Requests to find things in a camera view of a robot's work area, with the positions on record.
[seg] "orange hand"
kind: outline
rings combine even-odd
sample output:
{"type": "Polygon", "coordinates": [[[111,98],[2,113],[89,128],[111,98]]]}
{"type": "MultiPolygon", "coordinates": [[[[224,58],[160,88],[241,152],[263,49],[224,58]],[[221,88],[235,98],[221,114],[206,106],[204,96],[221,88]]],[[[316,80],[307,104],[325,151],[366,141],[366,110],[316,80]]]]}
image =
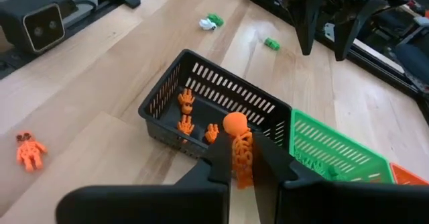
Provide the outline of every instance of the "orange hand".
{"type": "Polygon", "coordinates": [[[34,135],[29,131],[21,131],[16,135],[17,142],[35,141],[34,135]]]}
{"type": "Polygon", "coordinates": [[[217,124],[210,123],[207,127],[207,132],[204,136],[206,136],[206,139],[210,144],[213,144],[216,141],[218,133],[219,133],[219,128],[217,124]]]}
{"type": "Polygon", "coordinates": [[[185,103],[191,105],[194,103],[195,97],[192,96],[192,91],[190,89],[184,89],[183,94],[179,93],[178,100],[181,105],[185,103]]]}
{"type": "Polygon", "coordinates": [[[18,164],[22,164],[23,162],[23,158],[21,157],[21,148],[18,148],[18,151],[16,153],[16,161],[18,162],[18,164]]]}
{"type": "Polygon", "coordinates": [[[35,141],[34,142],[36,144],[36,146],[39,148],[40,151],[42,151],[43,153],[48,153],[48,149],[41,143],[35,141]]]}
{"type": "Polygon", "coordinates": [[[182,121],[177,123],[177,129],[186,135],[190,135],[194,130],[195,125],[191,123],[191,116],[182,116],[182,121]]]}

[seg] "wooden surface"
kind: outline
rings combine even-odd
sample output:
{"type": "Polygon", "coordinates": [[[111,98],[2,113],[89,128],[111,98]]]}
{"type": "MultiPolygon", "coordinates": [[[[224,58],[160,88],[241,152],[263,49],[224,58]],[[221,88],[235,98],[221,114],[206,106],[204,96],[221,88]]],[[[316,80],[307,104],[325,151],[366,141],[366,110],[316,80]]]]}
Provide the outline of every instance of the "wooden surface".
{"type": "MultiPolygon", "coordinates": [[[[190,48],[425,179],[429,131],[415,102],[248,0],[141,0],[121,6],[0,81],[0,223],[53,223],[56,203],[90,184],[171,184],[191,160],[150,138],[137,108],[190,48]],[[225,25],[202,31],[218,13],[225,25]],[[274,52],[266,37],[280,42],[274,52]],[[45,144],[45,168],[15,161],[15,134],[45,144]]],[[[252,189],[232,190],[231,222],[258,223],[252,189]]]]}

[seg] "orange toy figure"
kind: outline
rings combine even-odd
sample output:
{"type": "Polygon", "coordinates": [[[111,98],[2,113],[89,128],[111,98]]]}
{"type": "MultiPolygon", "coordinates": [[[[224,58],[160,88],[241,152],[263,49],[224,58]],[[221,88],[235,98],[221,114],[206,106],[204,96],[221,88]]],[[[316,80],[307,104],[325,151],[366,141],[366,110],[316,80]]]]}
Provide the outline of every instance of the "orange toy figure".
{"type": "Polygon", "coordinates": [[[240,112],[228,114],[223,119],[223,128],[232,136],[241,135],[247,132],[248,128],[246,115],[240,112]]]}
{"type": "Polygon", "coordinates": [[[16,140],[20,145],[16,154],[16,160],[18,163],[25,165],[25,170],[28,172],[34,171],[32,160],[37,169],[43,168],[42,158],[40,157],[41,152],[47,153],[48,149],[41,143],[37,142],[28,131],[23,131],[16,135],[16,140]]]}
{"type": "Polygon", "coordinates": [[[177,129],[186,135],[190,135],[192,130],[194,130],[195,125],[191,123],[191,117],[183,115],[182,121],[177,123],[177,129]]]}
{"type": "Polygon", "coordinates": [[[182,113],[189,115],[192,111],[192,104],[195,101],[195,97],[192,96],[192,91],[190,89],[184,89],[183,94],[179,93],[178,100],[182,106],[182,113]]]}
{"type": "Polygon", "coordinates": [[[213,144],[216,141],[217,134],[219,133],[219,128],[217,124],[209,124],[207,127],[206,136],[207,142],[213,144]]]}
{"type": "Polygon", "coordinates": [[[230,113],[223,119],[223,127],[233,140],[233,170],[237,174],[238,189],[253,186],[253,135],[242,113],[230,113]]]}

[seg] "cable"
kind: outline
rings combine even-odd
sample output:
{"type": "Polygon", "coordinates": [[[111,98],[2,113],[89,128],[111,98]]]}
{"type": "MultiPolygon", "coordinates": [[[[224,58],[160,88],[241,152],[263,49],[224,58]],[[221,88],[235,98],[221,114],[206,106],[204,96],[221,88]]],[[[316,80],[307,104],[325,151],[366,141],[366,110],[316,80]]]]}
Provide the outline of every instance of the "cable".
{"type": "Polygon", "coordinates": [[[93,7],[93,9],[91,9],[92,11],[95,11],[97,9],[97,4],[95,4],[91,0],[73,0],[73,3],[75,5],[91,5],[93,7]]]}
{"type": "Polygon", "coordinates": [[[54,0],[54,1],[58,4],[61,12],[61,17],[63,19],[68,17],[72,13],[78,11],[78,8],[73,3],[73,0],[54,0]]]}

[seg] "green toy car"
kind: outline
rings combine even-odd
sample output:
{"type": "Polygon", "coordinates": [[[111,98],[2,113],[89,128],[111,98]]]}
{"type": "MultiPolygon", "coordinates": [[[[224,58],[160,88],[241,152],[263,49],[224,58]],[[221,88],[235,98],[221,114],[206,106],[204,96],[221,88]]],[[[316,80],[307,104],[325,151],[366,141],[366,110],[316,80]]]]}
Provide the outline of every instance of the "green toy car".
{"type": "Polygon", "coordinates": [[[267,38],[264,44],[275,51],[278,51],[280,49],[280,44],[271,38],[267,38]]]}
{"type": "Polygon", "coordinates": [[[209,13],[207,15],[207,19],[209,19],[211,22],[215,23],[217,27],[223,25],[223,19],[215,13],[209,13]]]}

